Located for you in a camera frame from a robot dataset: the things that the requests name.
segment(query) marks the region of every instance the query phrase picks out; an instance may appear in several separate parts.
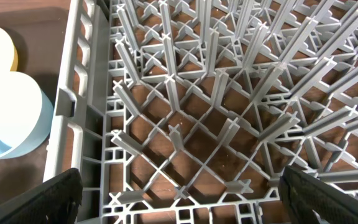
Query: gray plastic rack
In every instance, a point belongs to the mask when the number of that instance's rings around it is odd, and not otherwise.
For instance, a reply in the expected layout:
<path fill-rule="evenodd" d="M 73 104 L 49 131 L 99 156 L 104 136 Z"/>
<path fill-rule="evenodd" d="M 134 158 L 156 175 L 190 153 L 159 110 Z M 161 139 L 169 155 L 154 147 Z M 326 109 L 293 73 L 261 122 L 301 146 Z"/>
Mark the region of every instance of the gray plastic rack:
<path fill-rule="evenodd" d="M 177 223 L 196 223 L 194 211 L 200 208 L 208 210 L 210 223 L 217 223 L 214 208 L 223 206 L 234 209 L 237 223 L 261 223 L 261 205 L 279 200 L 277 184 L 283 170 L 274 168 L 273 152 L 288 158 L 284 165 L 297 166 L 358 199 L 358 158 L 347 150 L 355 147 L 353 139 L 358 142 L 358 95 L 350 91 L 358 86 L 358 1 L 310 2 L 111 0 L 107 21 L 103 3 L 72 0 L 44 180 L 61 173 L 67 131 L 72 129 L 71 166 L 80 170 L 84 185 L 78 223 L 106 223 L 109 217 L 115 223 L 137 223 L 139 215 L 155 212 L 173 212 L 172 221 Z M 212 16 L 214 11 L 223 16 Z M 333 11 L 342 11 L 342 17 L 336 18 Z M 145 25 L 150 18 L 158 21 L 151 27 Z M 77 46 L 81 60 L 76 57 Z M 258 55 L 267 62 L 256 62 Z M 229 63 L 217 66 L 223 60 Z M 189 63 L 198 69 L 184 69 Z M 162 71 L 160 75 L 151 74 L 155 67 Z M 76 76 L 78 89 L 73 85 Z M 213 80 L 209 93 L 200 88 L 207 79 Z M 139 85 L 149 93 L 144 103 L 131 92 Z M 185 88 L 184 95 L 178 95 L 179 86 Z M 323 99 L 309 100 L 311 89 L 324 95 Z M 227 108 L 224 99 L 229 92 L 249 103 L 241 105 L 241 110 Z M 209 105 L 199 117 L 183 109 L 194 95 Z M 170 106 L 159 121 L 144 114 L 154 99 Z M 213 111 L 226 117 L 218 132 L 204 123 Z M 268 126 L 263 125 L 262 112 L 275 117 Z M 182 123 L 167 125 L 175 114 L 193 124 L 188 134 L 183 134 Z M 123 119 L 123 128 L 112 129 L 111 119 L 118 117 Z M 151 129 L 143 142 L 130 134 L 136 119 L 143 119 Z M 336 130 L 335 141 L 321 138 L 330 130 Z M 196 132 L 215 143 L 202 159 L 186 146 Z M 244 132 L 257 144 L 240 151 L 231 142 Z M 157 135 L 173 146 L 172 153 L 159 163 L 144 152 Z M 210 166 L 220 149 L 243 164 L 232 171 L 231 179 Z M 179 154 L 199 167 L 185 185 L 166 172 Z M 255 161 L 258 154 L 262 163 Z M 154 170 L 139 189 L 131 185 L 131 164 L 137 158 Z M 123 165 L 117 174 L 124 177 L 122 192 L 109 191 L 112 164 Z M 264 196 L 247 197 L 258 190 L 252 178 L 243 178 L 248 170 L 266 180 Z M 214 177 L 223 186 L 215 201 L 201 200 L 189 191 L 202 175 Z M 173 186 L 175 194 L 165 207 L 156 207 L 145 198 L 160 177 Z M 349 182 L 356 187 L 341 187 Z M 228 195 L 236 199 L 225 200 Z M 179 205 L 183 200 L 189 203 Z M 134 209 L 140 203 L 143 207 Z"/>

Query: dishwasher rack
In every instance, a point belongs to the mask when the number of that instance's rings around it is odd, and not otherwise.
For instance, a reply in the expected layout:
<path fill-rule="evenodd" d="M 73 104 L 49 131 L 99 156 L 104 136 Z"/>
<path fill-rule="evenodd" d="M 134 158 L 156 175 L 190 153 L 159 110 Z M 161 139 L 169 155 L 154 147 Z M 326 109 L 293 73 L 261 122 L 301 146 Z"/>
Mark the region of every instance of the dishwasher rack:
<path fill-rule="evenodd" d="M 237 223 L 262 223 L 262 204 L 279 200 L 283 166 L 276 169 L 273 154 L 288 158 L 283 165 L 297 166 L 358 199 L 358 159 L 347 151 L 358 142 L 358 95 L 353 92 L 358 86 L 358 1 L 110 0 L 108 6 L 71 1 L 47 147 L 44 181 L 62 172 L 71 147 L 67 133 L 73 131 L 71 167 L 80 170 L 84 187 L 78 223 L 137 223 L 148 213 L 172 213 L 172 222 L 197 223 L 199 209 L 216 223 L 218 207 L 233 209 Z M 107 8 L 109 20 L 102 11 Z M 212 16 L 215 11 L 221 16 Z M 341 18 L 334 11 L 342 11 Z M 264 62 L 255 61 L 259 55 Z M 153 75 L 155 68 L 160 73 Z M 200 87 L 206 80 L 212 80 L 210 91 Z M 137 86 L 148 92 L 143 103 L 131 92 Z M 323 99 L 311 101 L 311 89 Z M 226 106 L 231 93 L 241 110 Z M 199 116 L 184 109 L 194 97 L 208 105 Z M 157 120 L 144 113 L 155 100 L 169 105 Z M 218 131 L 205 125 L 214 111 L 226 117 Z M 264 125 L 262 112 L 275 119 Z M 192 128 L 184 134 L 182 122 L 170 123 L 174 116 Z M 116 118 L 123 120 L 120 129 L 111 126 Z M 144 141 L 130 133 L 137 119 L 150 127 Z M 330 130 L 337 130 L 335 141 L 321 138 Z M 214 142 L 210 151 L 197 154 L 187 147 L 197 132 Z M 252 136 L 255 145 L 234 147 L 241 133 Z M 144 152 L 156 136 L 173 148 L 160 162 Z M 242 164 L 230 178 L 214 168 L 222 151 Z M 167 173 L 179 154 L 199 167 L 184 185 Z M 139 189 L 131 185 L 137 158 L 154 170 Z M 114 164 L 123 166 L 120 192 L 109 191 Z M 250 170 L 267 183 L 262 197 L 248 197 L 258 191 L 253 176 L 247 178 Z M 218 198 L 203 200 L 190 191 L 204 176 L 222 185 Z M 173 192 L 172 202 L 162 207 L 145 198 L 159 178 Z M 356 187 L 345 189 L 342 183 Z"/>

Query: wooden surface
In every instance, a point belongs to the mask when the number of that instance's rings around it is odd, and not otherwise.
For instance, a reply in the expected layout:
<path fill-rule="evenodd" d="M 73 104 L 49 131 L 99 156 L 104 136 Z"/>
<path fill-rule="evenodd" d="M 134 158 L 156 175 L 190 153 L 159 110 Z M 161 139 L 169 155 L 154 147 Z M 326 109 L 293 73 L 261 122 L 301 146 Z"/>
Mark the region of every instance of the wooden surface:
<path fill-rule="evenodd" d="M 0 0 L 0 12 L 21 11 L 43 7 L 59 7 L 68 10 L 70 0 Z"/>

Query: light blue bowl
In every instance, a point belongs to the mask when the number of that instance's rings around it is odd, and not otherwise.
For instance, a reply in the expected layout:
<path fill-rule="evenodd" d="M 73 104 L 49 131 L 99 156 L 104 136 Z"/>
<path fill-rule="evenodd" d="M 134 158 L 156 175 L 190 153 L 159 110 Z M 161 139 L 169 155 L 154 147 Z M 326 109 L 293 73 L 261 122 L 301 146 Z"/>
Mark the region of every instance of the light blue bowl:
<path fill-rule="evenodd" d="M 49 135 L 52 125 L 53 106 L 44 92 L 42 94 L 42 109 L 34 129 L 26 139 L 16 147 L 7 146 L 0 140 L 0 159 L 10 159 L 23 156 L 40 146 Z"/>

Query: gray plastic frame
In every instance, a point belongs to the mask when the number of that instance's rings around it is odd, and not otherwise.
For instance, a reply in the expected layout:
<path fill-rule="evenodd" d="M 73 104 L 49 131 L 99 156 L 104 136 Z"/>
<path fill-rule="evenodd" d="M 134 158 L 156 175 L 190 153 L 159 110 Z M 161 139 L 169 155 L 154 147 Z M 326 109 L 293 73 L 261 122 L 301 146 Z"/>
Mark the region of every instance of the gray plastic frame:
<path fill-rule="evenodd" d="M 78 215 L 79 223 L 104 223 L 109 216 L 118 216 L 116 223 L 136 223 L 138 214 L 167 211 L 175 211 L 177 223 L 194 223 L 193 212 L 190 212 L 190 219 L 184 220 L 180 218 L 179 211 L 192 211 L 196 208 L 207 208 L 209 222 L 212 223 L 214 217 L 211 208 L 223 205 L 235 206 L 238 223 L 242 220 L 261 223 L 263 211 L 259 203 L 279 200 L 277 187 L 271 187 L 262 198 L 249 200 L 242 194 L 252 191 L 249 187 L 250 180 L 239 180 L 239 176 L 247 167 L 251 167 L 266 178 L 270 186 L 277 186 L 282 171 L 273 171 L 267 144 L 279 153 L 290 156 L 288 165 L 296 164 L 310 175 L 358 199 L 358 189 L 343 190 L 336 185 L 343 182 L 358 182 L 358 162 L 346 151 L 350 135 L 358 137 L 358 97 L 346 94 L 348 88 L 358 83 L 358 1 L 343 3 L 322 0 L 317 6 L 308 7 L 302 0 L 274 0 L 281 4 L 277 12 L 269 8 L 272 0 L 232 0 L 228 1 L 227 6 L 221 0 L 194 1 L 196 10 L 190 8 L 191 0 L 155 0 L 151 3 L 139 0 L 111 0 L 109 22 L 93 0 L 86 0 L 88 12 L 82 10 L 82 0 L 71 1 L 44 180 L 61 171 L 66 130 L 72 128 L 75 137 L 71 166 L 80 170 L 85 182 L 83 204 Z M 173 13 L 170 13 L 169 6 L 175 8 Z M 345 16 L 340 20 L 333 18 L 329 11 L 331 6 L 346 11 Z M 211 17 L 213 7 L 227 15 L 220 19 Z M 136 16 L 137 8 L 144 10 L 142 17 Z M 306 19 L 299 23 L 296 16 L 291 13 L 293 11 L 305 15 Z M 171 20 L 181 12 L 193 20 L 187 23 Z M 141 25 L 151 15 L 161 18 L 162 23 L 153 27 Z M 262 23 L 258 17 L 263 17 L 266 22 Z M 109 26 L 112 20 L 117 18 L 122 25 Z M 234 32 L 225 25 L 227 20 L 235 24 Z M 86 29 L 85 35 L 80 33 L 81 23 Z M 201 24 L 200 36 L 193 30 L 198 23 Z M 294 28 L 282 29 L 284 23 Z M 178 29 L 175 39 L 171 35 L 173 26 Z M 136 40 L 134 27 L 145 32 L 143 42 Z M 185 35 L 194 40 L 182 40 Z M 151 39 L 158 40 L 160 44 L 147 45 Z M 266 40 L 271 41 L 273 51 L 265 45 Z M 75 59 L 76 44 L 84 52 L 82 62 Z M 115 44 L 121 59 L 109 60 L 108 49 L 111 44 Z M 241 44 L 248 46 L 245 52 L 242 51 Z M 333 55 L 336 49 L 340 49 L 342 53 Z M 293 59 L 297 51 L 308 58 Z M 201 55 L 201 60 L 197 59 L 197 53 Z M 175 54 L 183 56 L 179 66 L 176 66 Z M 273 62 L 255 64 L 257 54 L 262 54 Z M 162 65 L 162 57 L 165 57 L 167 66 Z M 223 57 L 230 59 L 234 66 L 215 68 Z M 187 62 L 199 66 L 200 70 L 180 72 Z M 145 76 L 153 66 L 158 66 L 167 74 Z M 328 85 L 322 78 L 331 70 L 343 72 L 344 75 L 332 85 Z M 80 75 L 79 94 L 73 91 L 74 72 Z M 293 84 L 291 75 L 300 78 L 296 85 Z M 112 77 L 124 79 L 112 83 Z M 197 86 L 207 77 L 215 77 L 211 97 Z M 253 88 L 250 79 L 255 77 L 260 78 L 260 81 Z M 245 88 L 237 82 L 238 79 L 244 80 Z M 187 89 L 185 96 L 180 100 L 176 82 Z M 136 102 L 130 92 L 135 85 L 144 85 L 150 90 L 147 100 L 142 105 Z M 273 86 L 282 93 L 268 95 L 269 89 Z M 324 102 L 310 102 L 302 97 L 312 86 L 328 95 Z M 114 89 L 115 94 L 107 94 L 111 89 Z M 168 99 L 161 94 L 161 90 L 164 89 L 167 90 Z M 250 102 L 242 114 L 236 114 L 221 106 L 224 95 L 230 89 L 237 91 Z M 192 94 L 211 105 L 200 119 L 181 110 L 181 105 Z M 167 117 L 157 124 L 142 114 L 143 109 L 154 98 L 160 98 L 171 107 Z M 339 100 L 345 106 L 333 111 L 329 108 L 333 99 Z M 293 108 L 293 114 L 287 112 L 289 106 Z M 310 124 L 306 122 L 303 107 L 318 111 L 318 115 Z M 212 109 L 227 116 L 217 136 L 203 124 Z M 278 114 L 279 117 L 264 129 L 258 116 L 259 110 Z M 252 127 L 249 121 L 243 118 L 248 111 L 256 114 L 257 128 Z M 181 136 L 179 125 L 170 126 L 169 134 L 162 130 L 162 126 L 176 112 L 195 124 L 185 139 Z M 124 129 L 107 131 L 111 130 L 110 119 L 117 116 L 124 117 Z M 129 126 L 138 116 L 153 127 L 143 144 L 137 143 L 129 136 Z M 103 130 L 98 132 L 94 129 L 94 124 L 101 120 Z M 324 142 L 318 137 L 319 134 L 337 126 L 346 130 L 338 145 Z M 240 128 L 259 140 L 255 151 L 249 157 L 229 146 Z M 197 130 L 202 130 L 218 144 L 205 162 L 191 155 L 184 146 Z M 175 149 L 160 166 L 142 153 L 143 148 L 157 133 L 169 139 Z M 109 147 L 110 141 L 116 146 Z M 300 143 L 295 151 L 277 144 L 286 141 Z M 95 142 L 101 143 L 102 151 L 101 157 L 97 159 L 92 153 Z M 325 166 L 321 165 L 316 144 L 332 152 Z M 246 162 L 236 178 L 230 182 L 226 182 L 207 166 L 221 146 Z M 299 156 L 303 147 L 309 163 Z M 179 151 L 186 153 L 201 166 L 186 186 L 178 185 L 163 171 Z M 265 170 L 252 161 L 258 151 L 264 157 Z M 107 154 L 112 154 L 112 157 L 107 158 Z M 156 171 L 142 190 L 135 191 L 129 184 L 129 166 L 137 156 L 143 157 Z M 338 160 L 345 161 L 355 169 L 330 171 Z M 108 167 L 118 163 L 124 164 L 123 184 L 126 191 L 108 192 Z M 92 183 L 94 178 L 98 179 L 94 176 L 94 169 L 100 169 L 100 186 L 89 184 L 89 187 L 88 183 Z M 202 170 L 209 172 L 226 186 L 226 191 L 217 203 L 202 204 L 186 191 Z M 156 209 L 148 204 L 142 195 L 160 175 L 175 187 L 177 196 L 172 206 Z M 241 200 L 223 202 L 227 194 L 236 194 Z M 92 197 L 99 200 L 98 217 L 92 217 L 89 212 L 92 207 L 91 201 L 94 200 Z M 177 207 L 176 204 L 181 198 L 190 199 L 194 205 Z M 143 202 L 148 209 L 132 211 L 131 208 L 137 202 Z M 239 207 L 244 205 L 249 208 L 248 213 L 240 211 Z"/>

